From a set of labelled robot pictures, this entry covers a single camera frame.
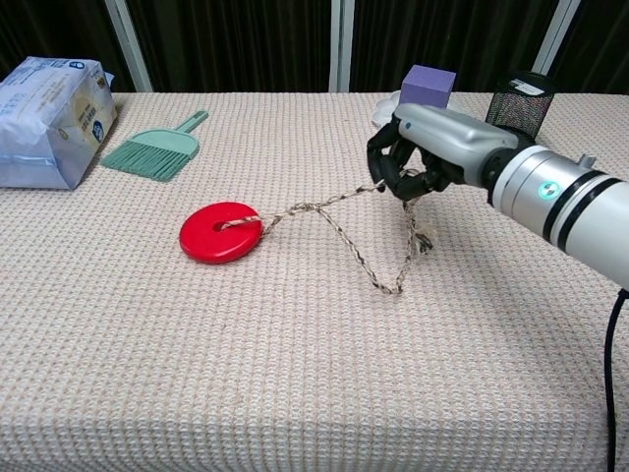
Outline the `beige woven tablecloth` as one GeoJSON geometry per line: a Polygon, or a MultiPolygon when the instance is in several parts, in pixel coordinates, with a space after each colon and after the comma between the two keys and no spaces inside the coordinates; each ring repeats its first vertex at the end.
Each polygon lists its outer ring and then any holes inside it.
{"type": "Polygon", "coordinates": [[[497,213],[425,197],[432,249],[399,295],[401,204],[369,193],[202,265],[184,220],[268,214],[370,179],[374,93],[128,93],[106,142],[197,110],[171,182],[102,166],[0,188],[0,472],[604,472],[618,288],[497,213]]]}

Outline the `blue tissue pack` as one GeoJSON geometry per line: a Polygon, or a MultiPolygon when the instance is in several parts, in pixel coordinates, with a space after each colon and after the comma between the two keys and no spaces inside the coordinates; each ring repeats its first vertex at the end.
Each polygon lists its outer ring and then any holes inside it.
{"type": "Polygon", "coordinates": [[[27,57],[0,82],[0,188],[73,190],[117,110],[114,75],[89,59],[27,57]]]}

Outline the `white scalloped plate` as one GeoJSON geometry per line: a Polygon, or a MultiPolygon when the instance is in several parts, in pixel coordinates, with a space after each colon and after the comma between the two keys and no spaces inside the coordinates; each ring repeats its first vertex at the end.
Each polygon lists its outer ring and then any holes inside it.
{"type": "MultiPolygon", "coordinates": [[[[389,97],[383,98],[375,104],[371,122],[377,129],[382,128],[385,124],[390,122],[391,115],[399,104],[400,95],[401,90],[395,90],[389,97]]],[[[450,96],[446,108],[460,113],[465,112],[464,107],[454,96],[450,96]]]]}

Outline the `black mesh cup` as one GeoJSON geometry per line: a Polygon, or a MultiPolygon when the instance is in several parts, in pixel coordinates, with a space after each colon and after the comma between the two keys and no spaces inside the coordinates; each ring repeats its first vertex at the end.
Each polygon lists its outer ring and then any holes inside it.
{"type": "Polygon", "coordinates": [[[534,141],[556,94],[553,79],[531,71],[512,71],[500,78],[485,121],[534,141]]]}

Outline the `red disc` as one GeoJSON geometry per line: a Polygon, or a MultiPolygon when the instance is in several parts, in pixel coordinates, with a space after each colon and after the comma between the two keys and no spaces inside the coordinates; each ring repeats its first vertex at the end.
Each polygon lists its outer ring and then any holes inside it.
{"type": "Polygon", "coordinates": [[[221,202],[198,209],[184,221],[179,244],[191,259],[224,264],[249,253],[262,235],[262,222],[251,207],[221,202]]]}

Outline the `green hand brush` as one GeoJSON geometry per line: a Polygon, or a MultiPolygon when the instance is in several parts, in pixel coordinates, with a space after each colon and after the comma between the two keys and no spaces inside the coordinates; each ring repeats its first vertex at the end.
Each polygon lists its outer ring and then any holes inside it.
{"type": "Polygon", "coordinates": [[[199,110],[173,129],[155,128],[139,132],[100,159],[106,168],[168,182],[199,152],[199,140],[192,135],[208,117],[199,110]]]}

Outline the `black pleated curtain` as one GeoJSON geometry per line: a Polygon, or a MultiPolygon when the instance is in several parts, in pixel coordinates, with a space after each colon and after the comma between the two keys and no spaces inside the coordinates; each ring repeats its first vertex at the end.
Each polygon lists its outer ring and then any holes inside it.
{"type": "MultiPolygon", "coordinates": [[[[160,92],[328,88],[332,0],[126,0],[160,92]]],[[[559,0],[355,0],[352,91],[398,88],[413,65],[490,91],[529,70],[559,0]]],[[[93,59],[134,89],[105,0],[0,0],[0,80],[30,56],[93,59]]],[[[629,0],[581,0],[549,70],[562,92],[629,94],[629,0]]]]}

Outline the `purple cube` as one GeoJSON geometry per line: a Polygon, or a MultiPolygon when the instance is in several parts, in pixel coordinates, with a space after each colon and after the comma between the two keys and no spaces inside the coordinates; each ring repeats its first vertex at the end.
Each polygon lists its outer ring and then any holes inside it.
{"type": "Polygon", "coordinates": [[[446,108],[455,80],[455,72],[413,65],[402,81],[399,103],[446,108]]]}

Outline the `grey screen frame post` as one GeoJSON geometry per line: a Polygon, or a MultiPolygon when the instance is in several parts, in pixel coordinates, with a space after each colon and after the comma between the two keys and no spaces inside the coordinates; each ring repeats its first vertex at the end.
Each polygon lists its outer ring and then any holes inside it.
{"type": "Polygon", "coordinates": [[[104,3],[136,90],[153,92],[127,0],[104,0],[104,3]]]}
{"type": "Polygon", "coordinates": [[[581,0],[559,0],[545,31],[532,71],[547,75],[580,7],[581,0]]]}
{"type": "Polygon", "coordinates": [[[329,92],[348,92],[351,81],[355,0],[330,0],[329,92]]]}

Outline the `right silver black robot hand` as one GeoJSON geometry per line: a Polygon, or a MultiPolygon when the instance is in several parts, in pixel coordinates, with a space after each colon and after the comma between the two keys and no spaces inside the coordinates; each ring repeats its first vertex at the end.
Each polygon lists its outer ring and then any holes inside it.
{"type": "Polygon", "coordinates": [[[408,202],[449,184],[481,187],[491,156],[516,135],[449,109],[402,103],[367,144],[372,180],[408,202]]]}

